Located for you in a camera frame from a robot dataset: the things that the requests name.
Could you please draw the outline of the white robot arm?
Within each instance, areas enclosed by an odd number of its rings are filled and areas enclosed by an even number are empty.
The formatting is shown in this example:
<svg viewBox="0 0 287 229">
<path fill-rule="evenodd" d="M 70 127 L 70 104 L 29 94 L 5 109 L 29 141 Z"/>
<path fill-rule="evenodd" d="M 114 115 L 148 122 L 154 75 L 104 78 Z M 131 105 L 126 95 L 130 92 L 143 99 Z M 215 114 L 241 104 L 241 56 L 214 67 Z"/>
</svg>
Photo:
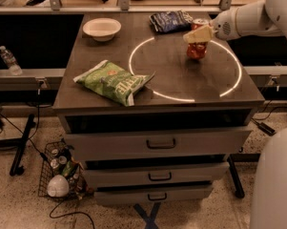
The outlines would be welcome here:
<svg viewBox="0 0 287 229">
<path fill-rule="evenodd" d="M 187 43 L 243 36 L 287 39 L 287 0 L 263 0 L 220 13 L 214 20 L 184 35 Z M 273 135 L 256 168 L 250 229 L 287 229 L 287 128 Z"/>
</svg>

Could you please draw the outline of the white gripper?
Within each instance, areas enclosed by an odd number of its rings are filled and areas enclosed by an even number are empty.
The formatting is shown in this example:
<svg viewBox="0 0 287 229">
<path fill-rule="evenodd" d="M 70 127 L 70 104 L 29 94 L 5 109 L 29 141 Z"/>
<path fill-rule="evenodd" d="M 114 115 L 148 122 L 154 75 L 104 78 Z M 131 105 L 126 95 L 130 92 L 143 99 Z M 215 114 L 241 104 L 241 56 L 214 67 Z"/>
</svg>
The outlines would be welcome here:
<svg viewBox="0 0 287 229">
<path fill-rule="evenodd" d="M 229 9 L 221 12 L 215 19 L 210 21 L 210 25 L 198 27 L 183 35 L 187 43 L 204 43 L 212 40 L 214 32 L 215 37 L 221 40 L 229 41 L 240 37 L 237 31 L 236 17 L 238 8 Z"/>
</svg>

